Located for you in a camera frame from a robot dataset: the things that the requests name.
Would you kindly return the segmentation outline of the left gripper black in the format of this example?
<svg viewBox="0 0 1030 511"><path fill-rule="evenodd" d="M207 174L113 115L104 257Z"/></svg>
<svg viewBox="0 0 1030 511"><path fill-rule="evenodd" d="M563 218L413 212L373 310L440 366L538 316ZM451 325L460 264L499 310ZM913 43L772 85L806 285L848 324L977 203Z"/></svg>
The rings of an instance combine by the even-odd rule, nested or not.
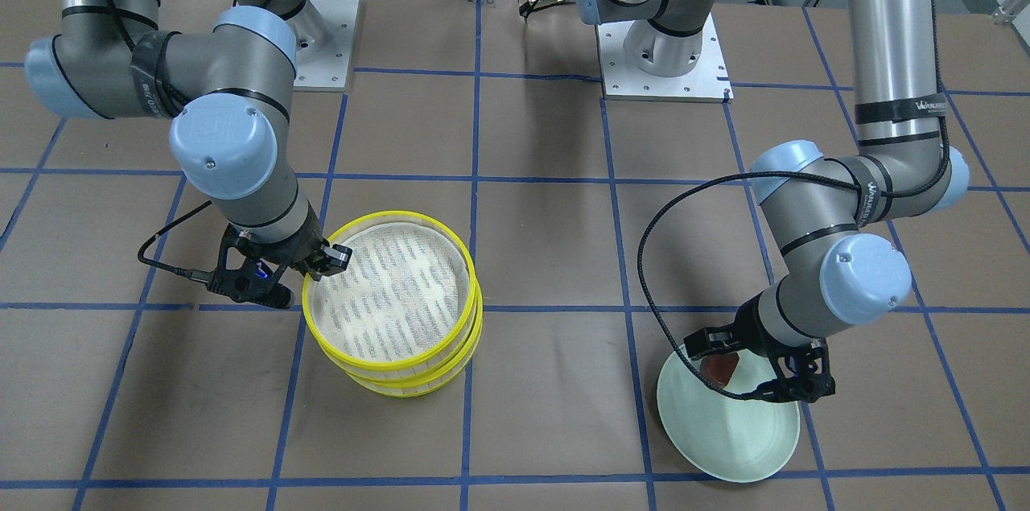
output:
<svg viewBox="0 0 1030 511"><path fill-rule="evenodd" d="M766 294L749 299L737 309L735 320L721 327L703 327L684 339L688 357L724 356L749 350L762 357L787 357L789 346L777 340L762 321L772 312L762 311L760 301Z"/></svg>

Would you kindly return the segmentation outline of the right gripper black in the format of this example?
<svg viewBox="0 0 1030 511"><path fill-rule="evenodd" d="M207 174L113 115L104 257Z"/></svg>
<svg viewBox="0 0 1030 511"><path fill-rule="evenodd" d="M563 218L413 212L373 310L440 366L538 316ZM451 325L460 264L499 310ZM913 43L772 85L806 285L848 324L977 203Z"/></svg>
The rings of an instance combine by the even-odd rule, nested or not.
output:
<svg viewBox="0 0 1030 511"><path fill-rule="evenodd" d="M270 251L263 257L271 269L276 268L276 262L284 262L288 265L287 269L297 270L316 280L344 272L353 254L353 250L345 245L328 243L321 235L319 222L303 222L297 231L283 239L265 239L258 233L258 229L246 226L229 225L228 228L240 237L269 248ZM239 251L231 249L227 267L236 269L243 261Z"/></svg>

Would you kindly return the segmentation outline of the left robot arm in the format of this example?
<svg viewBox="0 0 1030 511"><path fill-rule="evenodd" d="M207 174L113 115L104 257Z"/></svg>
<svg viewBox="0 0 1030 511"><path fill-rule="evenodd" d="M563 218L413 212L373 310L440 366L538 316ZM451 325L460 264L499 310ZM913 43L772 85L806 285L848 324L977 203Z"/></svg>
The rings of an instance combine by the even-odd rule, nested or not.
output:
<svg viewBox="0 0 1030 511"><path fill-rule="evenodd" d="M946 129L934 0L847 5L858 152L828 158L791 141L740 174L788 272L743 303L732 323L673 341L681 357L824 356L829 336L876 321L911 294L905 256L864 226L948 208L967 191L967 163Z"/></svg>

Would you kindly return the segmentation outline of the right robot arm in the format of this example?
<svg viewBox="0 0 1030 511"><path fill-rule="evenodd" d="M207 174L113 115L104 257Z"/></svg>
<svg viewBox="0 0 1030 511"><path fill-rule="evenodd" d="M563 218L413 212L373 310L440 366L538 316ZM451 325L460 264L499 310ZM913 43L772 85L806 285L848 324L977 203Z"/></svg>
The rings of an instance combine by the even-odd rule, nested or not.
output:
<svg viewBox="0 0 1030 511"><path fill-rule="evenodd" d="M314 0L236 0L205 34L159 30L162 0L62 0L62 31L36 40L26 76L63 117L170 120L187 180L241 251L319 279L347 254L323 238L286 156L299 18Z"/></svg>

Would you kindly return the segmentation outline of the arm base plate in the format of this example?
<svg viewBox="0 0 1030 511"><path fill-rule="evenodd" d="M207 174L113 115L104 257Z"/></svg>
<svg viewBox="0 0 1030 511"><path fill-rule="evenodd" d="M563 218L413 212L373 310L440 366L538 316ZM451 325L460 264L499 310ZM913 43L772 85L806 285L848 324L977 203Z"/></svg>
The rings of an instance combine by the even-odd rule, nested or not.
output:
<svg viewBox="0 0 1030 511"><path fill-rule="evenodd" d="M648 21L596 27L604 96L616 101L732 101L713 15L699 33L673 37Z"/></svg>
<svg viewBox="0 0 1030 511"><path fill-rule="evenodd" d="M340 92L349 86L358 0L309 0L288 20L297 37L298 92Z"/></svg>

